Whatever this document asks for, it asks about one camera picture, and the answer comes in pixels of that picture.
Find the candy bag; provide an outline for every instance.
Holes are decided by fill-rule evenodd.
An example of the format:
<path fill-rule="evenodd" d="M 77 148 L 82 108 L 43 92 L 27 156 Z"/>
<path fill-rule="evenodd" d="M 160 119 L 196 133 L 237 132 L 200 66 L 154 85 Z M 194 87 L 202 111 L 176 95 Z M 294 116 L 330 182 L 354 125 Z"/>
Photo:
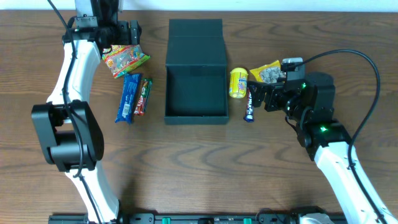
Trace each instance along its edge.
<path fill-rule="evenodd" d="M 133 71 L 150 56 L 142 53 L 140 45 L 112 45 L 111 49 L 104 49 L 107 52 L 102 55 L 105 64 L 111 69 L 114 78 Z"/>
<path fill-rule="evenodd" d="M 276 83 L 278 78 L 286 78 L 284 72 L 280 70 L 280 63 L 278 60 L 269 65 L 264 65 L 259 68 L 250 70 L 257 82 Z"/>

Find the yellow bottle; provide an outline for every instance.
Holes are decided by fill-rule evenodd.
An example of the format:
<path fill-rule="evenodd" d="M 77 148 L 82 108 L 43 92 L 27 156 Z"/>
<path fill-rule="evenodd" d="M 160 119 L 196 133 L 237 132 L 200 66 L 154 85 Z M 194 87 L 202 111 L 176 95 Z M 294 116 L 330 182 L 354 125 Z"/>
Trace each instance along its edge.
<path fill-rule="evenodd" d="M 229 95 L 232 98 L 243 98 L 246 96 L 248 85 L 248 72 L 244 68 L 234 68 L 229 81 Z"/>

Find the box flap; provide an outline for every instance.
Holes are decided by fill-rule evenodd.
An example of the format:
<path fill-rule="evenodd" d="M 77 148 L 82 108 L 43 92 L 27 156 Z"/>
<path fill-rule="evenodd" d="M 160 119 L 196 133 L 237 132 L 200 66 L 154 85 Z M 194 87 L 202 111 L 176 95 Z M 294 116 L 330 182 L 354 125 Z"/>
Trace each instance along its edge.
<path fill-rule="evenodd" d="M 166 65 L 226 65 L 221 19 L 171 19 Z"/>

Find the black box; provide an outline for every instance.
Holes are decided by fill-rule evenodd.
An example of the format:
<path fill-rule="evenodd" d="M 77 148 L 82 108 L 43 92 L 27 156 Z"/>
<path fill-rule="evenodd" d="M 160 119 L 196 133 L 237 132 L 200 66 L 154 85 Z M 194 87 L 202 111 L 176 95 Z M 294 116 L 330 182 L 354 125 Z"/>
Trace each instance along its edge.
<path fill-rule="evenodd" d="M 221 19 L 171 19 L 166 124 L 226 124 L 226 65 Z"/>

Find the yellow snack bag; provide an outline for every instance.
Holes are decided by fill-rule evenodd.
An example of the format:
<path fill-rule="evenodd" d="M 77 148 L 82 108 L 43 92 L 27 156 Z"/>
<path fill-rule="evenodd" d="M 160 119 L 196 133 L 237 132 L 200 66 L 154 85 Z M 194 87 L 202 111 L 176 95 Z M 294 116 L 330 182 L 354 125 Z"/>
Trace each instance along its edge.
<path fill-rule="evenodd" d="M 276 60 L 269 65 L 263 65 L 259 68 L 250 70 L 257 82 L 272 83 L 276 78 L 283 77 L 284 74 L 280 71 L 280 62 Z"/>

